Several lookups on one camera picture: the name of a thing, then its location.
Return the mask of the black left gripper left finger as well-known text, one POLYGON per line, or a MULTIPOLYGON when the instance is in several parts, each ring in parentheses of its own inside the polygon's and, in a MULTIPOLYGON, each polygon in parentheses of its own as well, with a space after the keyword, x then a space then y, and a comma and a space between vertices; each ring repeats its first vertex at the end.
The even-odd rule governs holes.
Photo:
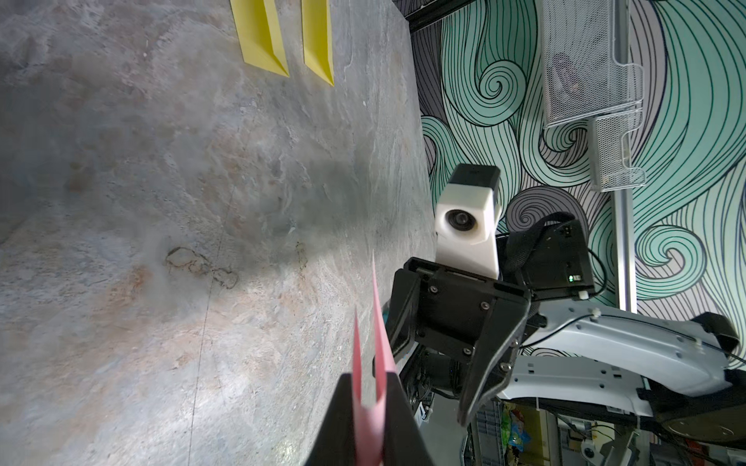
POLYGON ((340 376, 330 399, 306 466, 352 466, 356 464, 356 439, 353 409, 353 380, 340 376))

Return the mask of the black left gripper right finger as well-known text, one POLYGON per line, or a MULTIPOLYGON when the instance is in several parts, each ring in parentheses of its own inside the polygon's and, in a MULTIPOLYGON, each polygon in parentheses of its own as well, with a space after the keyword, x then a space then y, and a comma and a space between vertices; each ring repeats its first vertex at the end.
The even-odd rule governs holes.
POLYGON ((385 466, 433 466, 398 375, 387 374, 383 444, 385 466))

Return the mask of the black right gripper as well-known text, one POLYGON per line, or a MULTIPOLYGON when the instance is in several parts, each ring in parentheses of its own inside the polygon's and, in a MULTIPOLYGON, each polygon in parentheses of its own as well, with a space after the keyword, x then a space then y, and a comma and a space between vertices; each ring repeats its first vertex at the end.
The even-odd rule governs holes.
POLYGON ((386 330, 395 362, 417 343, 470 363, 458 404, 458 423, 468 425, 509 383, 530 292, 412 257, 394 274, 388 304, 386 330))

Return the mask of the pink square paper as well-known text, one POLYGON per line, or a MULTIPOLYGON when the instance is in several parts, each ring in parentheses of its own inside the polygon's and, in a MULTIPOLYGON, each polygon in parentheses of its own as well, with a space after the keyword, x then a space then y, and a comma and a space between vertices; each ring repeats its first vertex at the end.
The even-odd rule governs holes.
POLYGON ((357 465, 390 465, 389 378, 396 374, 396 363, 384 323, 377 281, 375 254, 371 256, 374 368, 371 377, 363 375, 363 347, 359 314, 355 313, 352 357, 352 408, 357 465))

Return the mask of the light yellow square paper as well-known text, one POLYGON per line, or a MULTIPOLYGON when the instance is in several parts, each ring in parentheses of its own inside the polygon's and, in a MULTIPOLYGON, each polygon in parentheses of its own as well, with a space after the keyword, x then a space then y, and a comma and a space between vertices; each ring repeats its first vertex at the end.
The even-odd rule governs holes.
POLYGON ((334 86, 331 11, 328 0, 302 0, 302 41, 305 65, 334 86))

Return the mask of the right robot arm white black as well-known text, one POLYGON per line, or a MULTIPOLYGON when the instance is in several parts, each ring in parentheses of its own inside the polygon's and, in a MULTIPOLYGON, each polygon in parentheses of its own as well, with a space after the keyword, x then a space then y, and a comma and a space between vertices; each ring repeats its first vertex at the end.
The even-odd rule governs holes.
POLYGON ((724 316, 648 318, 583 300, 592 253, 569 213, 501 235, 497 281, 421 258, 394 275, 387 330, 412 405, 439 394, 468 424, 495 398, 741 449, 745 374, 724 316))

